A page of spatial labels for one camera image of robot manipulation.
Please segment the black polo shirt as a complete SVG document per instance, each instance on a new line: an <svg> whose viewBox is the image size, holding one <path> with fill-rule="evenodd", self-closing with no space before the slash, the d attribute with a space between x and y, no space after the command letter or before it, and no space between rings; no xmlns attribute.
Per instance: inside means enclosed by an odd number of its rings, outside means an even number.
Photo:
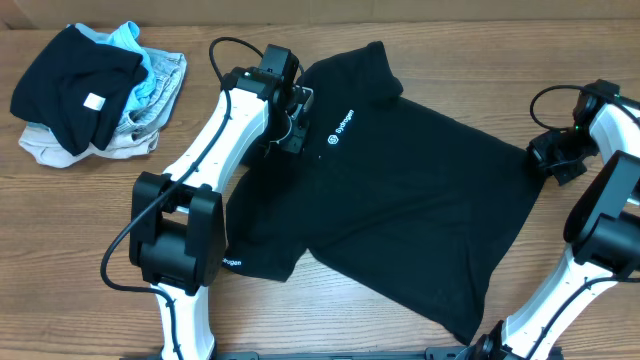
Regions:
<svg viewBox="0 0 640 360"><path fill-rule="evenodd" d="M287 280L305 252L469 344L545 179L524 150L403 97L384 45L313 64L299 155L272 150L227 203L224 266Z"/></svg>

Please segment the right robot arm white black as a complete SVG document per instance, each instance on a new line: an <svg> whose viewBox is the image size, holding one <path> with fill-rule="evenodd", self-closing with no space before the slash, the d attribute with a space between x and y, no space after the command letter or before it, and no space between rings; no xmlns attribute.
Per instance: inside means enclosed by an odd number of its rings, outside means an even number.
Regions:
<svg viewBox="0 0 640 360"><path fill-rule="evenodd" d="M634 283L639 269L639 103L619 85L598 79L578 87L570 127L547 127L527 151L539 171L565 184L583 174L584 160L603 168L571 210L564 252L525 305L458 353L460 359L559 359L555 342L599 295Z"/></svg>

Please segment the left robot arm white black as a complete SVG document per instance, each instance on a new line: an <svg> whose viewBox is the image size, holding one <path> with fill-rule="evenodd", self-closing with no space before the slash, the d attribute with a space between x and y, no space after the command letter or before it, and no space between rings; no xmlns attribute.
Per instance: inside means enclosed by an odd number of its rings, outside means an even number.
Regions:
<svg viewBox="0 0 640 360"><path fill-rule="evenodd" d="M160 309L161 359L212 359L209 286L226 248L222 193L258 142L298 152L311 89L296 65L235 68L216 108L188 149L162 174L143 172L132 191L129 260Z"/></svg>

